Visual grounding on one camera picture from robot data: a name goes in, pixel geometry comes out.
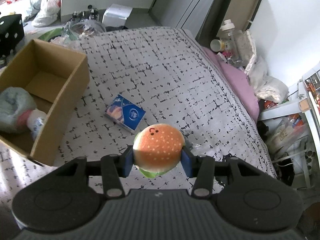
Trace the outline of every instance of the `pink blanket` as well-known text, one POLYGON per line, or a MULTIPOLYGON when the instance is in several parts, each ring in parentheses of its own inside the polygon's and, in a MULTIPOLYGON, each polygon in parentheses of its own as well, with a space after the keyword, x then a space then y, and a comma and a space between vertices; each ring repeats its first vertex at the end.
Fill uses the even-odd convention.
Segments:
POLYGON ((251 118, 257 123, 259 116, 258 99, 254 95, 253 88, 250 87, 247 75, 241 70, 222 62, 219 56, 215 55, 210 49, 203 47, 210 60, 221 70, 232 90, 238 96, 241 103, 247 110, 251 118))

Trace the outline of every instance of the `bedsheet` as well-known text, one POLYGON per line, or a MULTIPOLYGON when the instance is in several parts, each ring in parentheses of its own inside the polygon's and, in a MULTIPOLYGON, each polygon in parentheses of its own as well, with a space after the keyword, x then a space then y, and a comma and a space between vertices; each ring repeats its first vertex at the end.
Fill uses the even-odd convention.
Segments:
MULTIPOLYGON (((83 155, 89 161, 99 160, 133 143, 134 134, 104 116, 106 106, 120 93, 146 111, 139 130, 158 122, 171 124, 217 161, 230 153, 275 177, 254 122, 220 70, 185 31, 169 27, 115 31, 82 38, 81 47, 88 57, 90 83, 71 117, 55 166, 83 155)), ((5 148, 0 154, 0 200, 8 210, 18 190, 55 169, 40 167, 5 148)), ((186 178, 178 164, 154 179, 133 167, 121 181, 128 192, 130 188, 190 190, 195 179, 186 178)), ((90 178, 89 185, 102 192, 101 178, 90 178)), ((213 191, 220 190, 215 182, 213 191)))

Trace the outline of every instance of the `stuffed animal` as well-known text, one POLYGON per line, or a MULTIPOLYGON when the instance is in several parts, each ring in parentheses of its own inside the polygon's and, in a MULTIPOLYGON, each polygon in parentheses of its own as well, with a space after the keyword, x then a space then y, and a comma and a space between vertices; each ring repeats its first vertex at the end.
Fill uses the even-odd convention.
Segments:
POLYGON ((135 138, 135 165, 147 178, 165 174, 179 163, 184 144, 178 129, 165 123, 150 125, 135 138))

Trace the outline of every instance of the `gray patterned blanket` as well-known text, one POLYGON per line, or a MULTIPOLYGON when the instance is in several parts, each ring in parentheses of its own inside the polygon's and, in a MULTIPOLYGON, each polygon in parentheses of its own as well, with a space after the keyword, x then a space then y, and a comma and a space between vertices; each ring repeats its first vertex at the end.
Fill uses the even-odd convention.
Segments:
MULTIPOLYGON (((251 117, 220 71, 201 47, 180 29, 150 27, 104 33, 81 40, 88 56, 91 80, 77 104, 55 165, 85 155, 89 161, 123 152, 134 134, 104 116, 106 106, 120 93, 146 114, 139 130, 163 122, 182 130, 190 142, 221 161, 232 154, 275 176, 266 146, 251 117)), ((52 167, 39 167, 8 150, 1 152, 1 201, 10 206, 13 195, 52 167)), ((147 179, 133 168, 122 179, 124 189, 186 188, 181 165, 165 175, 147 179)), ((90 186, 102 192, 101 178, 90 186)), ((214 184, 219 192, 221 186, 214 184)))

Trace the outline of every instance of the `screw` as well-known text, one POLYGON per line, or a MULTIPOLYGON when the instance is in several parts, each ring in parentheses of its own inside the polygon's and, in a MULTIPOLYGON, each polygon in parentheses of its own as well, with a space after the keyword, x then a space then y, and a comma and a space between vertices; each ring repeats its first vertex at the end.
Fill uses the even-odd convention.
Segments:
POLYGON ((111 188, 107 190, 107 195, 109 197, 120 197, 122 195, 122 190, 119 188, 111 188))
POLYGON ((194 193, 197 197, 206 197, 210 194, 209 190, 206 188, 197 188, 194 193))

